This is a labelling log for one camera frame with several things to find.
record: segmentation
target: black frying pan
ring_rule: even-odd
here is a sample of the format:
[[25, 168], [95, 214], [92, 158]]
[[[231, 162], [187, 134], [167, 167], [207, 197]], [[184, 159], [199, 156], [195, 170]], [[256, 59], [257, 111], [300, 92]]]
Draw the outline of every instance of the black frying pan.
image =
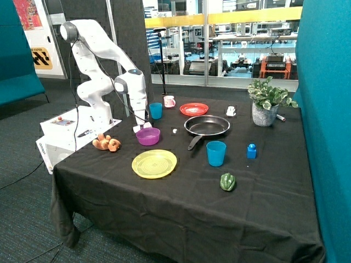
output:
[[201, 115], [188, 119], [184, 123], [188, 132], [197, 135], [191, 141], [188, 151], [191, 151], [203, 136], [213, 136], [225, 133], [230, 128], [230, 123], [222, 117]]

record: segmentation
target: blue plastic cup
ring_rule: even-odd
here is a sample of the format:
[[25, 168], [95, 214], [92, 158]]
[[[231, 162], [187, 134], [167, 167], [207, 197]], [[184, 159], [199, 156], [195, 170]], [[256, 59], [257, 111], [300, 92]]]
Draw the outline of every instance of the blue plastic cup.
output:
[[151, 116], [153, 119], [161, 119], [162, 117], [162, 103], [151, 103], [149, 105]]
[[207, 145], [207, 159], [211, 166], [218, 167], [223, 164], [227, 146], [221, 141], [210, 141]]

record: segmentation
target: pen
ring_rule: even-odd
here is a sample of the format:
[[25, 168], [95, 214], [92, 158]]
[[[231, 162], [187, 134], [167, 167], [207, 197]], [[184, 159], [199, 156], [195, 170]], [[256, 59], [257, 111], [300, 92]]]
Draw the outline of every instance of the pen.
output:
[[276, 117], [277, 117], [279, 120], [283, 121], [283, 122], [286, 120], [283, 116], [280, 116], [280, 115], [278, 115], [278, 114], [276, 115]]
[[87, 134], [89, 134], [89, 133], [91, 133], [91, 132], [93, 132], [92, 130], [86, 130], [84, 133], [81, 133], [80, 135], [78, 135], [78, 137], [80, 138], [80, 137], [83, 137], [83, 136], [85, 136], [85, 135], [87, 135]]

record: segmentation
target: yellow railing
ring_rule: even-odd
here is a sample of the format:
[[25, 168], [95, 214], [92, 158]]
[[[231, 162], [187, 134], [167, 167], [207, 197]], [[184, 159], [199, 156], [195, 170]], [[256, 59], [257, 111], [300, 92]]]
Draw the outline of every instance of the yellow railing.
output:
[[[299, 20], [302, 7], [269, 8], [262, 10], [209, 14], [208, 23], [243, 23], [260, 21]], [[205, 17], [200, 15], [173, 16], [170, 18], [147, 18], [146, 28], [203, 25]]]

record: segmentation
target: small white cup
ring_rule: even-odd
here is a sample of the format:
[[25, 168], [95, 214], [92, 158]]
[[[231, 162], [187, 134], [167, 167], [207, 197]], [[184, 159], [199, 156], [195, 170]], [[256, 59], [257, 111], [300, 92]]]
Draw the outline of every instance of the small white cup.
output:
[[176, 101], [174, 100], [174, 96], [165, 96], [163, 97], [163, 101], [165, 102], [166, 108], [171, 108], [176, 105]]

